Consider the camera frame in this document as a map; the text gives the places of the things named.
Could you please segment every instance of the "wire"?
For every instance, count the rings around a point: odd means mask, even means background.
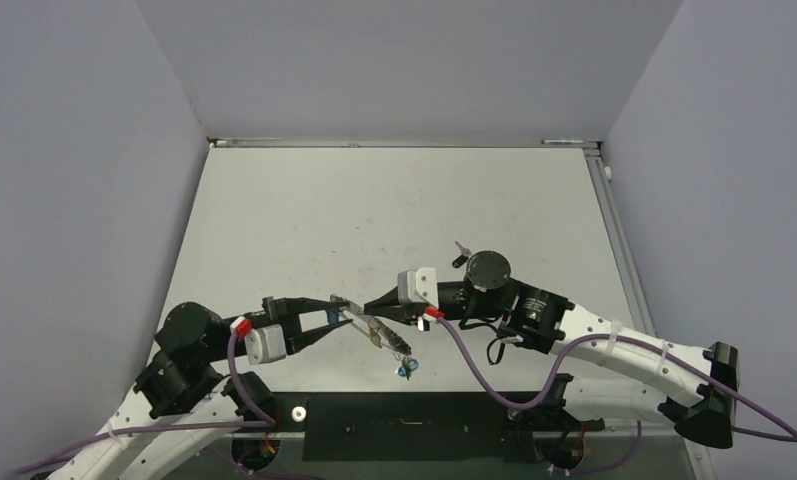
[[[160,433],[160,432],[173,432],[173,431],[183,431],[183,430],[204,430],[204,429],[216,429],[216,428],[265,428],[265,422],[209,422],[209,423],[176,423],[173,425],[159,425],[159,426],[148,426],[148,427],[129,427],[129,428],[118,428],[112,431],[114,435],[132,435],[137,433]],[[93,443],[98,443],[101,440],[106,440],[110,438],[109,432],[99,433],[95,436],[89,437],[85,440],[80,440],[77,443],[74,443],[59,452],[39,460],[38,462],[31,463],[30,465],[25,465],[23,467],[18,468],[15,470],[16,474],[23,474],[29,473],[33,470],[39,470],[43,467],[47,467],[50,465],[54,465],[57,463],[63,463],[68,460],[71,460],[72,454],[74,454],[77,450],[80,450],[83,447],[87,447]]]
[[[578,437],[578,441],[575,442],[573,449],[577,450],[578,445],[583,443],[584,435],[586,435],[586,423],[581,423],[581,435]]]
[[[584,469],[580,469],[579,468],[577,470],[569,470],[569,475],[590,475],[590,474],[593,474],[593,473],[603,473],[603,472],[609,472],[610,470],[615,470],[615,469],[621,467],[622,465],[628,463],[632,458],[634,458],[634,455],[636,455],[637,452],[639,452],[639,447],[640,447],[641,444],[642,444],[642,422],[638,421],[637,422],[637,436],[636,436],[636,438],[634,438],[634,444],[633,444],[633,446],[631,446],[631,449],[628,450],[628,453],[626,453],[622,458],[616,460],[613,463],[610,463],[610,464],[607,464],[607,465],[602,465],[600,467],[584,468]],[[565,471],[565,470],[561,470],[561,469],[559,469],[557,467],[554,467],[554,468],[557,471]]]
[[[256,403],[251,399],[251,396],[248,395],[248,392],[245,391],[245,386],[242,385],[242,379],[239,378],[239,372],[236,371],[236,340],[239,337],[236,336],[236,332],[230,333],[230,339],[227,341],[227,368],[230,370],[230,380],[233,382],[233,388],[236,389],[236,393],[239,394],[239,398],[245,402],[245,406],[248,407],[254,415],[256,415],[260,420],[264,421],[269,428],[275,425],[275,421],[269,414],[262,411],[260,407],[257,406]]]
[[[568,345],[563,347],[560,353],[557,354],[557,358],[554,360],[554,364],[551,366],[551,370],[548,372],[548,378],[545,381],[545,385],[543,385],[542,390],[536,394],[536,396],[526,402],[526,403],[517,403],[510,400],[507,400],[502,396],[500,393],[496,392],[495,389],[492,388],[492,385],[483,378],[483,375],[480,373],[480,370],[475,364],[474,360],[472,360],[472,356],[469,354],[468,349],[466,348],[466,344],[463,343],[463,340],[460,339],[460,334],[457,332],[457,329],[454,328],[453,325],[448,323],[447,320],[439,319],[439,323],[448,330],[448,333],[451,335],[451,338],[454,339],[454,342],[457,344],[457,348],[460,350],[460,353],[463,355],[463,359],[466,361],[466,364],[469,366],[469,369],[472,371],[472,374],[475,376],[475,379],[480,383],[486,393],[488,393],[495,401],[504,405],[507,408],[515,408],[517,410],[528,410],[531,408],[536,407],[539,405],[542,400],[548,395],[548,392],[551,390],[551,386],[554,383],[554,377],[557,375],[557,371],[560,370],[560,365],[563,363],[563,360],[575,347],[582,343],[594,341],[594,340],[608,340],[610,339],[610,334],[606,333],[593,333],[590,335],[584,335],[583,337],[576,338],[571,341]],[[635,345],[637,347],[644,348],[650,352],[656,353],[658,355],[663,354],[663,350],[651,345],[648,342],[631,338],[631,337],[624,337],[624,336],[617,336],[616,341],[622,343],[629,343],[631,345]],[[700,372],[698,369],[690,365],[689,363],[681,360],[680,358],[672,355],[671,353],[666,353],[666,359],[671,361],[672,363],[676,364],[677,366],[683,368],[684,370],[692,373],[693,375],[697,376],[698,378],[704,380],[705,382],[709,383],[716,387],[717,390],[721,391],[722,393],[732,397],[733,399],[737,400],[738,402],[742,403],[743,405],[751,408],[758,414],[762,415],[764,418],[769,420],[770,422],[774,423],[775,425],[782,428],[785,432],[789,433],[789,435],[778,435],[769,432],[760,432],[757,430],[751,430],[748,428],[742,427],[734,427],[733,430],[736,433],[741,433],[744,435],[751,435],[754,437],[765,438],[768,440],[776,440],[781,442],[793,442],[797,443],[797,430],[791,427],[787,422],[781,420],[775,414],[769,412],[765,408],[761,407],[757,403],[749,400],[743,394],[737,392],[736,390],[732,389],[731,387],[725,385],[724,383],[716,380],[715,378],[707,375],[704,372]]]

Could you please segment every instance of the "black joint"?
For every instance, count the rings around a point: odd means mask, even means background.
[[[239,375],[239,380],[242,382],[242,387],[244,387],[245,394],[248,395],[248,398],[253,400],[253,402],[260,407],[260,410],[272,415],[274,413],[274,394],[263,380],[254,372],[247,372]],[[244,417],[246,415],[253,415],[250,413],[250,409],[233,385],[233,380],[227,381],[221,394],[225,397],[230,397],[233,402],[236,403],[236,406],[239,407],[236,409],[237,416]]]
[[[710,376],[737,390],[737,349],[717,342],[703,355],[710,361]],[[712,448],[730,448],[734,444],[736,400],[708,384],[699,385],[696,393],[703,399],[692,407],[684,407],[667,398],[666,403],[658,406],[658,410],[675,422],[675,431],[687,440]]]

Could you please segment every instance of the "small object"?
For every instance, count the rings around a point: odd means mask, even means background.
[[[304,407],[295,407],[292,409],[292,421],[301,423],[307,418],[307,409]]]
[[[369,328],[369,340],[371,340],[372,344],[377,348],[382,348],[383,345],[380,341],[380,334],[377,333],[377,330],[373,328]]]
[[[454,268],[460,268],[469,261],[469,257],[472,256],[472,251],[468,248],[460,245],[460,242],[454,242],[457,245],[457,248],[460,249],[460,256],[455,258],[453,262],[451,262],[451,266]]]
[[[334,323],[339,323],[339,310],[336,308],[328,308],[325,310],[327,313],[327,324],[333,325]]]
[[[410,375],[419,369],[419,361],[413,357],[404,357],[401,359],[401,366],[398,367],[398,370],[395,373],[398,374],[399,377],[406,377],[407,380],[410,380]]]

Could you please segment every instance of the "cable tie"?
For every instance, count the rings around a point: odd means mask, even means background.
[[[595,362],[599,367],[603,367],[607,363],[607,359],[613,354],[613,349],[616,348],[616,337],[622,331],[622,322],[618,320],[610,320],[610,338],[607,339],[607,346],[604,347],[604,356],[601,360]]]
[[[124,443],[124,439],[112,431],[112,419],[107,420],[107,434],[109,435],[109,438],[115,440],[115,443],[117,443],[122,450],[127,450],[127,444]]]

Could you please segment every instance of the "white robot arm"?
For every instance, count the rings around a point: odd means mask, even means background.
[[[417,325],[421,330],[442,323],[458,340],[458,346],[461,343],[451,322],[463,329],[474,326],[468,324],[469,320],[485,319],[502,343],[545,354],[565,352],[631,379],[560,380],[559,388],[554,389],[556,396],[549,395],[544,402],[558,402],[573,421],[648,421],[673,425],[681,436],[706,446],[729,448],[733,444],[735,400],[694,372],[736,390],[738,355],[734,347],[723,343],[710,348],[689,347],[651,337],[514,279],[509,262],[497,252],[471,255],[461,251],[463,255],[452,265],[466,265],[462,281],[437,282],[436,270],[430,267],[402,272],[398,286],[367,303],[365,313]],[[484,384],[463,346],[461,353]],[[693,371],[668,362],[669,354]],[[488,384],[484,387],[492,390]]]

